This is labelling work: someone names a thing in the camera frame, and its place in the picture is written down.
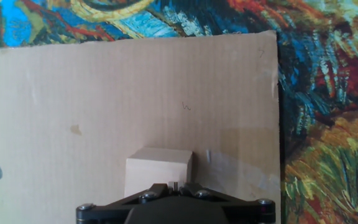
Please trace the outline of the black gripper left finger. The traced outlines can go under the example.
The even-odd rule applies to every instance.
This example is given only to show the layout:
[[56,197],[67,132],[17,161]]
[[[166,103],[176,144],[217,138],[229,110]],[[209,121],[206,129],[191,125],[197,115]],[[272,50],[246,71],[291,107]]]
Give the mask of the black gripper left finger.
[[107,205],[85,203],[76,208],[76,224],[124,224],[133,208],[170,196],[172,190],[167,184],[153,184],[146,190]]

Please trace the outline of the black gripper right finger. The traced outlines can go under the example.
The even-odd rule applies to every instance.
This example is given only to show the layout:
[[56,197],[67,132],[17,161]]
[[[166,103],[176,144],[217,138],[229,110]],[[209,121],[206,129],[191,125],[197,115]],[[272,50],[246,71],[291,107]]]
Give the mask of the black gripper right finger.
[[275,202],[267,198],[245,201],[196,183],[180,187],[179,195],[216,205],[229,223],[276,223]]

